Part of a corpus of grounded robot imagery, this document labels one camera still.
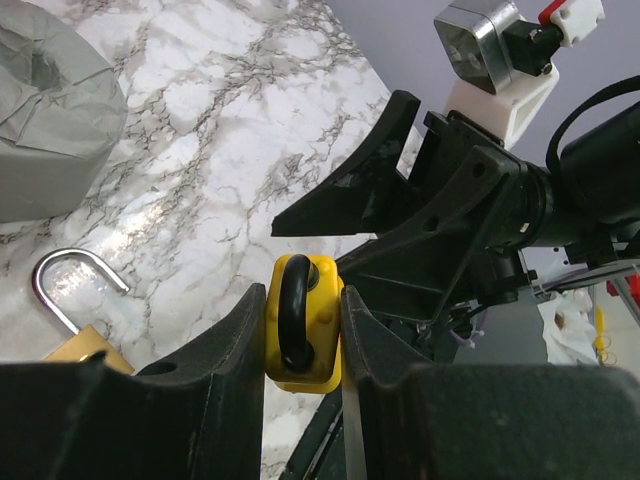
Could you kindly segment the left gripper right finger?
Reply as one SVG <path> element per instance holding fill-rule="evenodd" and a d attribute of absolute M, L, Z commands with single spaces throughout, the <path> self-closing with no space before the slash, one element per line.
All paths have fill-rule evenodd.
<path fill-rule="evenodd" d="M 437 364 L 341 295 L 351 479 L 635 479 L 639 383 L 596 366 Z"/>

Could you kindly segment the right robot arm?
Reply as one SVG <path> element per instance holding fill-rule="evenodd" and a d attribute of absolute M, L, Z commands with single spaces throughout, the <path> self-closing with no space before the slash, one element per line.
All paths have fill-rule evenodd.
<path fill-rule="evenodd" d="M 569 144 L 544 166 L 519 159 L 460 111 L 429 113 L 408 175 L 397 164 L 420 102 L 393 92 L 357 149 L 272 223 L 278 237 L 369 234 L 338 262 L 375 317 L 425 327 L 422 342 L 467 321 L 457 304 L 514 302 L 534 280 L 520 253 L 560 247 L 599 279 L 639 256 L 639 109 Z"/>

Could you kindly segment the yellow black padlock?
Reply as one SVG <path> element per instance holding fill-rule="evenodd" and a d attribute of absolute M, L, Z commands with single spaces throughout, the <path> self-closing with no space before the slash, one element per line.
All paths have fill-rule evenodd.
<path fill-rule="evenodd" d="M 265 373 L 291 393 L 328 394 L 341 382 L 341 293 L 327 256 L 280 257 L 265 310 Z"/>

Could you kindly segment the brass padlock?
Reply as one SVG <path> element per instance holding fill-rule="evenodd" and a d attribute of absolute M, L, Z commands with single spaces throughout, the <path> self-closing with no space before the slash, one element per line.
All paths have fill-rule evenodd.
<path fill-rule="evenodd" d="M 132 374 L 134 367 L 107 339 L 108 323 L 98 298 L 110 287 L 126 295 L 131 287 L 99 255 L 82 248 L 61 248 L 45 254 L 31 274 L 35 298 L 66 331 L 65 340 L 49 353 L 47 362 L 83 362 L 102 353 L 112 369 Z"/>

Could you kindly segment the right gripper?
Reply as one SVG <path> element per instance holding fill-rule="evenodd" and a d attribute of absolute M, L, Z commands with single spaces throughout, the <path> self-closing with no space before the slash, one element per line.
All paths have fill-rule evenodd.
<path fill-rule="evenodd" d="M 396 90 L 356 150 L 272 222 L 275 237 L 375 233 L 401 187 L 396 170 L 420 100 Z M 453 112 L 432 115 L 405 185 L 414 205 L 339 269 L 379 320 L 425 326 L 431 340 L 491 306 L 517 300 L 536 275 L 520 249 L 553 207 L 549 175 Z"/>

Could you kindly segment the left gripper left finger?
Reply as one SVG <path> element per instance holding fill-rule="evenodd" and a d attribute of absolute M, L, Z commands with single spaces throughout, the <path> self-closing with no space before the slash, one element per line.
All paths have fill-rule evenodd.
<path fill-rule="evenodd" d="M 5 479 L 256 479 L 266 290 L 136 375 L 100 357 L 1 368 Z"/>

